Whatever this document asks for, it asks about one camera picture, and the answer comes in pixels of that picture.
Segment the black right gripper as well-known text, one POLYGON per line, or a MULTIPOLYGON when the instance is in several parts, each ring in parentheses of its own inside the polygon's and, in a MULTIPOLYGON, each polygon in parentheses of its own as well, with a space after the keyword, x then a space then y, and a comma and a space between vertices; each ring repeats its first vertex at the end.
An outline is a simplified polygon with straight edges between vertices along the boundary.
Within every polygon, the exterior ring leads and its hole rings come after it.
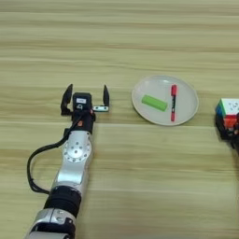
POLYGON ((230 140, 231 139, 231 146, 236 151, 239 151, 239 113, 236 115, 236 122, 233 125, 231 130, 231 135, 226 130, 224 126, 224 121, 221 115, 216 114, 215 116, 215 124, 218 129, 219 136, 222 140, 230 140))

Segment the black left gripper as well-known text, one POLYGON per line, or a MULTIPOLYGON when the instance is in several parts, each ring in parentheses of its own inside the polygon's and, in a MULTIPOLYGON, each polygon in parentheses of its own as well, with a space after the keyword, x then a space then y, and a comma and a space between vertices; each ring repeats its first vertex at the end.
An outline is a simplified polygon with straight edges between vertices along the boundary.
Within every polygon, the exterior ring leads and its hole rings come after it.
MULTIPOLYGON (((71 110, 68 108, 68 105, 71 102, 73 91, 73 85, 70 84, 65 90, 61 102, 61 115, 69 116, 71 110)), ((108 112, 109 111, 109 92, 107 86, 104 86, 103 92, 103 104, 97 105, 93 108, 94 112, 108 112)), ((90 110, 75 111, 72 115, 72 130, 73 131, 86 131, 90 134, 92 133, 93 124, 95 122, 95 113, 90 110)))

